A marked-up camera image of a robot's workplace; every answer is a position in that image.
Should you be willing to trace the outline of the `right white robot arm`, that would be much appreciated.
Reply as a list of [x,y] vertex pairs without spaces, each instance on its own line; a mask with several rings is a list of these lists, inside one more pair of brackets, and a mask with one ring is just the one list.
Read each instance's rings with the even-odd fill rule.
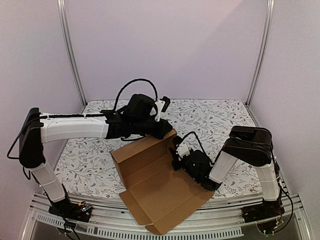
[[211,160],[203,148],[193,150],[184,142],[184,137],[173,138],[169,148],[172,167],[183,169],[196,183],[208,191],[217,190],[238,160],[254,167],[265,201],[259,206],[262,218],[269,218],[278,210],[276,202],[281,195],[279,166],[273,153],[271,132],[263,127],[232,127],[215,160]]

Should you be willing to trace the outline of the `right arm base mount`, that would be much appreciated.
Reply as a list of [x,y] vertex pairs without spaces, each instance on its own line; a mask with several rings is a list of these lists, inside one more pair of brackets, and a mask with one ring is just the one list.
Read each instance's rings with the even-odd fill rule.
[[266,201],[263,199],[262,203],[243,207],[241,212],[244,222],[251,223],[280,216],[285,213],[285,209],[281,201]]

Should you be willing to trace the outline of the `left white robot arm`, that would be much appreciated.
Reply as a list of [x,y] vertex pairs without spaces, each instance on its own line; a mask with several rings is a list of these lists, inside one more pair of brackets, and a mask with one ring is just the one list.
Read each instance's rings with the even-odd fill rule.
[[78,138],[120,139],[131,135],[152,136],[162,140],[173,129],[158,114],[122,116],[115,110],[102,110],[90,114],[40,113],[34,107],[13,141],[18,144],[18,156],[7,153],[7,158],[19,163],[34,176],[47,197],[55,203],[55,209],[63,216],[74,213],[74,205],[67,199],[67,192],[46,162],[44,144],[53,141]]

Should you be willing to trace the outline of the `brown cardboard box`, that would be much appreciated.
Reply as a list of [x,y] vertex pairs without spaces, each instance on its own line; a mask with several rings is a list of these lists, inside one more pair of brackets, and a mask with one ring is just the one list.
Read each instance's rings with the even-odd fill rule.
[[138,225],[155,235],[165,235],[214,195],[184,170],[172,167],[175,130],[159,140],[152,136],[111,152],[126,190],[120,198]]

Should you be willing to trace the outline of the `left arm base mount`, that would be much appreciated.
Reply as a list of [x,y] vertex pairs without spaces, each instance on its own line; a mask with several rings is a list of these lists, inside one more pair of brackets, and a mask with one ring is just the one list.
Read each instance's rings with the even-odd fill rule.
[[50,214],[85,223],[88,223],[91,218],[93,205],[85,201],[73,203],[69,198],[65,198],[58,202],[52,202],[51,200],[49,202],[48,212]]

